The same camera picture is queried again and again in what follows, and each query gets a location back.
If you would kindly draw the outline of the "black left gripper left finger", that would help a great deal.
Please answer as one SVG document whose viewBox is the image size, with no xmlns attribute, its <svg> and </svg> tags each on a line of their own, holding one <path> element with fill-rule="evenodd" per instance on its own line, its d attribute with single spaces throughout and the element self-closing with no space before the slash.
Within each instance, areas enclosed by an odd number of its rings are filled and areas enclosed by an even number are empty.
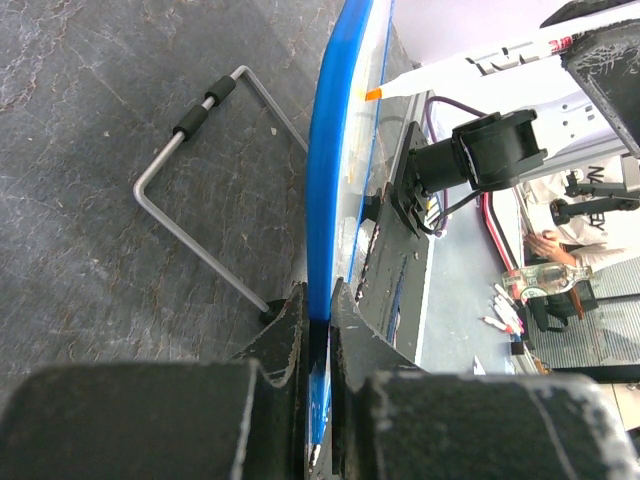
<svg viewBox="0 0 640 480">
<path fill-rule="evenodd" d="M 304 479 L 307 289 L 227 361 L 76 364 L 26 379 L 1 418 L 5 479 Z"/>
</svg>

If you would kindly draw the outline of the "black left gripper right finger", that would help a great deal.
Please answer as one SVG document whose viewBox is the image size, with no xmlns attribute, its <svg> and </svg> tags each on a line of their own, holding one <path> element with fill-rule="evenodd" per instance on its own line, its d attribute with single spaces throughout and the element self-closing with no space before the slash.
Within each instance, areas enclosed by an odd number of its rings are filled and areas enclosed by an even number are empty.
<svg viewBox="0 0 640 480">
<path fill-rule="evenodd" d="M 434 375 L 331 304 L 332 468 L 343 479 L 635 479 L 636 451 L 580 375 Z"/>
</svg>

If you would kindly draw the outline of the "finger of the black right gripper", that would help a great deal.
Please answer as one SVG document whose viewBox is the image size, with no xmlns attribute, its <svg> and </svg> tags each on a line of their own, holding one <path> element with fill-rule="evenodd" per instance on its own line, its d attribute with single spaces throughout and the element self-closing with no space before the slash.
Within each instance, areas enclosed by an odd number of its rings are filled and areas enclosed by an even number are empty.
<svg viewBox="0 0 640 480">
<path fill-rule="evenodd" d="M 595 104 L 630 154 L 639 156 L 639 21 L 589 31 L 561 65 Z"/>
<path fill-rule="evenodd" d="M 539 28 L 550 28 L 566 22 L 597 28 L 638 18 L 638 1 L 569 1 L 544 20 Z"/>
</svg>

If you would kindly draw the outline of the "white marker with yellow cap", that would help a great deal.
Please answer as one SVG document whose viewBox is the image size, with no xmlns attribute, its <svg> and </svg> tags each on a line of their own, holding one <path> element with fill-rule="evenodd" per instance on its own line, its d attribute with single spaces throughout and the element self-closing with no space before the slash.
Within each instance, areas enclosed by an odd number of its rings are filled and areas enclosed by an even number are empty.
<svg viewBox="0 0 640 480">
<path fill-rule="evenodd" d="M 513 40 L 421 66 L 369 90 L 364 99 L 409 97 L 438 87 L 464 83 L 567 52 L 586 34 L 639 17 L 637 1 L 544 27 Z"/>
</svg>

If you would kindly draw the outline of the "blue framed whiteboard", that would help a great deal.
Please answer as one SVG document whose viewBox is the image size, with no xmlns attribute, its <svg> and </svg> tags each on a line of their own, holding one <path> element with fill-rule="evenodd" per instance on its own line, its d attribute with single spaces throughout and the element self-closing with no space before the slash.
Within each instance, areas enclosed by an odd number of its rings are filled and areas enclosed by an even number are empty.
<svg viewBox="0 0 640 480">
<path fill-rule="evenodd" d="M 316 86 L 306 172 L 307 312 L 310 320 L 308 443 L 323 442 L 331 396 L 329 323 L 338 280 L 353 276 L 371 174 L 392 1 L 347 1 L 328 40 Z"/>
</svg>

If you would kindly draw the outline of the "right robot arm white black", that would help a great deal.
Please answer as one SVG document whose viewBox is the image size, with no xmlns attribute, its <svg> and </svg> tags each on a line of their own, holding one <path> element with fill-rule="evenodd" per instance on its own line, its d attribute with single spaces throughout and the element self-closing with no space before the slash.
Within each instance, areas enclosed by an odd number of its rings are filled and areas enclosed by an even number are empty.
<svg viewBox="0 0 640 480">
<path fill-rule="evenodd" d="M 440 80 L 486 79 L 559 56 L 580 90 L 555 102 L 507 114 L 475 111 L 450 138 L 423 145 L 411 123 L 390 192 L 399 219 L 415 235 L 435 234 L 423 221 L 423 200 L 469 183 L 469 200 L 516 186 L 545 158 L 608 125 L 628 153 L 639 156 L 639 4 L 572 1 L 539 33 L 480 50 L 464 60 L 424 66 L 371 91 L 367 100 L 408 97 Z"/>
</svg>

